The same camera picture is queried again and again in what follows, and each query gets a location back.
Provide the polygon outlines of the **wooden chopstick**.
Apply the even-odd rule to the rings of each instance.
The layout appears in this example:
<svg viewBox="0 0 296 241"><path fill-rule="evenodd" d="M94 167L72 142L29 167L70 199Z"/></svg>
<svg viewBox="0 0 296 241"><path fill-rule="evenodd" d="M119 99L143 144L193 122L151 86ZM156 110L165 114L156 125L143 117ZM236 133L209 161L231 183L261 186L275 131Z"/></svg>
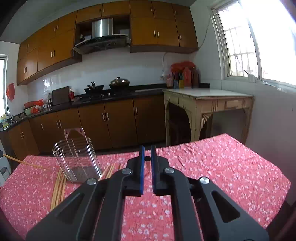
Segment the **wooden chopstick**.
<svg viewBox="0 0 296 241"><path fill-rule="evenodd" d="M53 195L52 195L51 204L50 204L50 211L52 211L55 208L57 192L58 192L58 188L60 185L61 174L62 174L62 171L61 171L61 169L59 169L57 179L56 179L54 189L53 189Z"/></svg>
<svg viewBox="0 0 296 241"><path fill-rule="evenodd" d="M108 165L108 166L105 168L105 170L103 171L103 173L102 173L101 177L99 178L99 180L103 180L103 179L106 177L106 175L107 175L107 173L108 173L110 167L111 167L111 165Z"/></svg>
<svg viewBox="0 0 296 241"><path fill-rule="evenodd" d="M60 196L59 196L59 199L58 199L58 204L60 204L64 200L66 182L67 182L67 179L64 178L64 180L62 181L62 186L61 186L61 190L60 190Z"/></svg>
<svg viewBox="0 0 296 241"><path fill-rule="evenodd" d="M42 166L38 166L38 165L35 165L35 164L30 164L30 163L27 163L27 162L24 162L24 161L21 161L21 160L18 160L16 158L13 158L9 155L6 155L6 154L3 154L4 157L12 160L12 161L15 161L15 162L18 162L18 163L21 163L21 164L24 164L24 165L27 165L27 166L31 166L31 167L35 167L35 168L40 168L40 169L44 169L44 170L49 170L49 168L47 167L42 167Z"/></svg>
<svg viewBox="0 0 296 241"><path fill-rule="evenodd" d="M111 177L111 175L112 175L112 173L113 173L113 170L114 170L114 167L115 167L115 164L111 164L111 166L110 166L110 168L109 168L109 170L108 170L108 173L107 173L107 175L106 175L106 179L108 179L108 178L110 178Z"/></svg>
<svg viewBox="0 0 296 241"><path fill-rule="evenodd" d="M58 205L58 199L59 199L59 196L60 196L60 190L61 190L61 186L62 186L62 181L63 180L64 180L64 173L62 172L61 179L60 179L60 185L59 185L58 192L57 192L57 198L56 198L55 207Z"/></svg>

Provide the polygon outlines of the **red floral tablecloth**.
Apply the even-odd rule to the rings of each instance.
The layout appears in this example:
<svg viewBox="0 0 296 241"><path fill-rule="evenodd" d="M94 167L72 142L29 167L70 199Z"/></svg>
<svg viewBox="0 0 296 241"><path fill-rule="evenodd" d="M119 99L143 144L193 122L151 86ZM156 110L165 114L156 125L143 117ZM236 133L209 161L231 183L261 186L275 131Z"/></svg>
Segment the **red floral tablecloth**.
<svg viewBox="0 0 296 241"><path fill-rule="evenodd" d="M1 188L1 240L269 240L291 182L227 134L134 153L105 179L62 181L27 156Z"/></svg>

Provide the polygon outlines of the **cream wooden side table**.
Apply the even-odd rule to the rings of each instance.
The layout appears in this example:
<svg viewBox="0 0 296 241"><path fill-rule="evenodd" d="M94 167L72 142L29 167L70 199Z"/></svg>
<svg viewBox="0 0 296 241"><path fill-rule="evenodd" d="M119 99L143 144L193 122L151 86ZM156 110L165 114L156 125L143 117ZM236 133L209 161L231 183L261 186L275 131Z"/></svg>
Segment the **cream wooden side table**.
<svg viewBox="0 0 296 241"><path fill-rule="evenodd" d="M166 145L170 145L168 104L172 103L185 110L189 118L191 142L198 141L200 132L207 120L214 113L242 109L245 114L245 124L241 134L245 144L252 116L254 96L220 89L181 88L163 89L166 120Z"/></svg>

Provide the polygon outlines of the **red sauce bottle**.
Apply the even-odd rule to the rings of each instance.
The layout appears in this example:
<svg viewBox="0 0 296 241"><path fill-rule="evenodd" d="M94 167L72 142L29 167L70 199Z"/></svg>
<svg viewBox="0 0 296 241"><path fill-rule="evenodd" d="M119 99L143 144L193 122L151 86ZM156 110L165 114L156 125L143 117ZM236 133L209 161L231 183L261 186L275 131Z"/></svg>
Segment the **red sauce bottle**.
<svg viewBox="0 0 296 241"><path fill-rule="evenodd" d="M74 97L75 97L72 88L69 88L69 97L70 97L71 100L73 100Z"/></svg>

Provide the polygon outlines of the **dark cutting board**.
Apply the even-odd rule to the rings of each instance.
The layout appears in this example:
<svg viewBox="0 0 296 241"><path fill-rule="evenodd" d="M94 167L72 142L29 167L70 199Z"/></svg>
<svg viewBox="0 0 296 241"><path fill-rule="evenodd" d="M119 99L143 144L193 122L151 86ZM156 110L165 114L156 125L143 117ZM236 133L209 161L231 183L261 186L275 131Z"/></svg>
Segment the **dark cutting board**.
<svg viewBox="0 0 296 241"><path fill-rule="evenodd" d="M70 101L69 86L55 89L52 91L53 106L64 104Z"/></svg>

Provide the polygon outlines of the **black wok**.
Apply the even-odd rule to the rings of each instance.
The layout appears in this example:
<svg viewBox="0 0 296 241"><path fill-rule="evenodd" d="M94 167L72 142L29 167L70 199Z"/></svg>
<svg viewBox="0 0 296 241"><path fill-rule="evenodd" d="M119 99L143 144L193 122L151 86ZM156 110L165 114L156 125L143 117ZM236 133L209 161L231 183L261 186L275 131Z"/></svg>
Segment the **black wok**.
<svg viewBox="0 0 296 241"><path fill-rule="evenodd" d="M91 82L91 85L87 85L87 88L84 89L86 94L89 95L98 95L102 93L104 85L96 85L94 81Z"/></svg>

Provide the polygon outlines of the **yellow detergent bottle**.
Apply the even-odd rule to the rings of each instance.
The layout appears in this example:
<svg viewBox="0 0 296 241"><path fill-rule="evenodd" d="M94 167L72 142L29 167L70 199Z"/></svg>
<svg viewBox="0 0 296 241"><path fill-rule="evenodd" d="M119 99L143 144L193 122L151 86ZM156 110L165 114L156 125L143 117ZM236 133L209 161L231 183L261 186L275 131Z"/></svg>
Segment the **yellow detergent bottle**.
<svg viewBox="0 0 296 241"><path fill-rule="evenodd" d="M3 114L1 116L1 124L2 124L3 128L6 128L7 126L9 126L10 125L10 116Z"/></svg>

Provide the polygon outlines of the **lidded dark wok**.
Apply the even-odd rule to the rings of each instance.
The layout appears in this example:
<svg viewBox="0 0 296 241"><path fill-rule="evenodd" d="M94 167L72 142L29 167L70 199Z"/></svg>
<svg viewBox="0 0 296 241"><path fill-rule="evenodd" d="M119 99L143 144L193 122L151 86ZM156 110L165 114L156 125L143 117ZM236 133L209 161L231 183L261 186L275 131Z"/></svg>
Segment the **lidded dark wok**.
<svg viewBox="0 0 296 241"><path fill-rule="evenodd" d="M125 90L129 87L130 85L130 81L128 79L125 79L125 78L116 78L114 80L112 80L110 83L109 83L109 87L112 89L112 90Z"/></svg>

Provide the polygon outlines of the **dark oil bottle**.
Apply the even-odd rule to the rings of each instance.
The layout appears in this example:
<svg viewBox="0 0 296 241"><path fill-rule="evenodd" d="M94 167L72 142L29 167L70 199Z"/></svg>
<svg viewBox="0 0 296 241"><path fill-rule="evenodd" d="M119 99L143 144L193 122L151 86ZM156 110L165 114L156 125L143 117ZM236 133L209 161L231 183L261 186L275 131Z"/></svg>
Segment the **dark oil bottle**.
<svg viewBox="0 0 296 241"><path fill-rule="evenodd" d="M192 88L198 88L200 84L200 70L198 68L193 68L192 73Z"/></svg>

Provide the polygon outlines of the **red oil bottle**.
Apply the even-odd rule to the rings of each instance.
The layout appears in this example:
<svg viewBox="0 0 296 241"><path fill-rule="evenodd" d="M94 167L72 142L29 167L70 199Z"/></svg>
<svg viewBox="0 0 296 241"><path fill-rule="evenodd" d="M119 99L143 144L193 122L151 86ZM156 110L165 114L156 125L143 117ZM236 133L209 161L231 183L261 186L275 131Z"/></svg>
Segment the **red oil bottle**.
<svg viewBox="0 0 296 241"><path fill-rule="evenodd" d="M185 67L183 70L183 80L185 88L192 87L191 70L188 67Z"/></svg>

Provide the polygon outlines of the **red bag on side table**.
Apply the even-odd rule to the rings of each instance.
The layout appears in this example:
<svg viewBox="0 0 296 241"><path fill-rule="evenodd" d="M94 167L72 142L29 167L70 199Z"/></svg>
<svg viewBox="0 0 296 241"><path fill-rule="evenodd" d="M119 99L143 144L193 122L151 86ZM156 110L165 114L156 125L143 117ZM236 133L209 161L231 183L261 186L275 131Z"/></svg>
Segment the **red bag on side table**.
<svg viewBox="0 0 296 241"><path fill-rule="evenodd" d="M196 68L196 65L191 61L184 61L179 63L174 63L171 65L171 73L183 72L185 68L193 69Z"/></svg>

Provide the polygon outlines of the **steel range hood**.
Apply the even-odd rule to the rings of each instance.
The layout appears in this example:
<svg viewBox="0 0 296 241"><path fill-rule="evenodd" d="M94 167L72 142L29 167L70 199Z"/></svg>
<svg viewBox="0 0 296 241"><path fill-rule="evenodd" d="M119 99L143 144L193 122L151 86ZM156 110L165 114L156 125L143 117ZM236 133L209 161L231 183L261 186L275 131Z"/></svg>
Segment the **steel range hood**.
<svg viewBox="0 0 296 241"><path fill-rule="evenodd" d="M76 25L73 51L85 55L130 46L130 20L127 16L104 18Z"/></svg>

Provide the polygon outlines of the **left window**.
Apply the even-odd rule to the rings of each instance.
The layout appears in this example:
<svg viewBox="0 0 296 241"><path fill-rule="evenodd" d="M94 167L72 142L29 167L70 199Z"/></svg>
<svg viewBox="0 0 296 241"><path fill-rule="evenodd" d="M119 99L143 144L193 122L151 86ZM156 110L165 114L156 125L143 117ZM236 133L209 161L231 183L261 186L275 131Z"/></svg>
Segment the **left window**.
<svg viewBox="0 0 296 241"><path fill-rule="evenodd" d="M5 113L7 113L7 97L6 97L6 70L7 70L7 61L8 56L1 54L0 55L0 68L1 68L1 74L0 74L0 81L1 81L1 111L0 114L3 116Z"/></svg>

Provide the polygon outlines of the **window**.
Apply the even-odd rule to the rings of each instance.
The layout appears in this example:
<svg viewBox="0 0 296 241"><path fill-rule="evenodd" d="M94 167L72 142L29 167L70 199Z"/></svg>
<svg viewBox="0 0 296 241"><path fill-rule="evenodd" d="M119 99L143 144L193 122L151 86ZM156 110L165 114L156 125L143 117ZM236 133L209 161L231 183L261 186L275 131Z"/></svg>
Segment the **window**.
<svg viewBox="0 0 296 241"><path fill-rule="evenodd" d="M295 20L282 1L219 1L212 14L226 77L295 86Z"/></svg>
<svg viewBox="0 0 296 241"><path fill-rule="evenodd" d="M7 113L7 97L6 97L6 70L7 70L7 61L8 56L1 54L0 55L0 68L1 68L1 74L0 74L0 81L1 81L1 111L0 114L3 116L5 113Z"/></svg>

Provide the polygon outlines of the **upper wooden wall cabinets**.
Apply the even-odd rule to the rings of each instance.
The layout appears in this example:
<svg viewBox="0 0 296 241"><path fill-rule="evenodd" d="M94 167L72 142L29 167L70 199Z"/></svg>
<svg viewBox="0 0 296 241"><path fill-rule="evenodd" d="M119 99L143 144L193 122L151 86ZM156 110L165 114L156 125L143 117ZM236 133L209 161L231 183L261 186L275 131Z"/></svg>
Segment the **upper wooden wall cabinets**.
<svg viewBox="0 0 296 241"><path fill-rule="evenodd" d="M162 1L114 1L73 11L20 44L16 83L78 63L84 54L125 46L132 52L197 51L190 9Z"/></svg>

